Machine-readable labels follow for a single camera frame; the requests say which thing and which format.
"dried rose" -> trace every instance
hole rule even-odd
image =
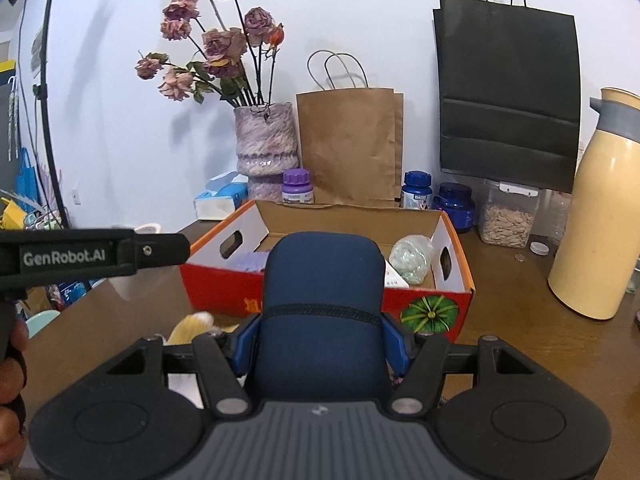
[[[237,27],[229,30],[217,30],[214,28],[202,35],[204,50],[212,61],[228,59],[232,64],[237,64],[247,50],[246,38]]]
[[[168,20],[192,20],[200,15],[196,0],[171,0],[162,12]]]
[[[244,28],[249,36],[249,45],[259,46],[267,42],[275,23],[262,7],[254,7],[244,17]]]
[[[183,40],[191,34],[191,24],[188,20],[169,20],[165,18],[160,23],[160,32],[166,40]]]
[[[167,54],[147,54],[136,64],[138,77],[140,79],[153,79],[167,61],[169,61]]]
[[[274,29],[269,34],[267,38],[267,43],[269,43],[269,50],[276,48],[284,41],[284,27],[282,23]]]
[[[162,84],[158,87],[160,93],[174,101],[182,101],[193,92],[193,74],[191,72],[177,73],[174,67],[170,67],[162,78]]]
[[[225,64],[220,64],[220,62],[225,60],[219,60],[215,62],[216,65],[213,65],[210,60],[205,61],[202,66],[204,70],[215,77],[238,77],[241,74],[240,65],[239,64],[231,64],[228,61]]]

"red cardboard box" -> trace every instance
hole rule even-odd
[[[430,273],[419,286],[385,288],[382,311],[414,330],[445,332],[452,342],[460,334],[474,283],[455,229],[441,211],[248,202],[191,246],[191,258],[180,272],[193,307],[235,317],[260,312],[263,273],[229,267],[239,255],[269,250],[299,231],[363,235],[387,259],[400,238],[431,237]]]

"blue bottle cap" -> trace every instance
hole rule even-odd
[[[407,171],[404,174],[404,183],[408,186],[429,187],[431,185],[431,175],[424,171]]]
[[[468,200],[471,198],[471,188],[457,182],[443,182],[439,195],[450,200]]]

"finger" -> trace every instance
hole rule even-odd
[[[0,464],[18,462],[27,447],[27,437],[21,434],[14,436],[9,442],[0,446]]]
[[[0,404],[8,404],[20,394],[24,386],[22,368],[15,359],[0,363]]]
[[[18,352],[24,352],[29,341],[29,329],[22,319],[15,321],[14,330],[11,332],[11,344]]]
[[[13,410],[0,406],[0,446],[20,433],[20,421]]]

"white logo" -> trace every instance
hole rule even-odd
[[[314,409],[311,410],[311,413],[317,416],[323,416],[329,413],[329,408],[326,406],[323,406],[322,404],[318,404]]]
[[[44,254],[24,253],[22,262],[27,267],[42,266],[42,265],[59,265],[59,264],[82,264],[85,262],[104,262],[107,256],[102,250],[94,250],[93,254],[88,249],[84,251],[67,251],[61,253],[60,251],[51,251]]]

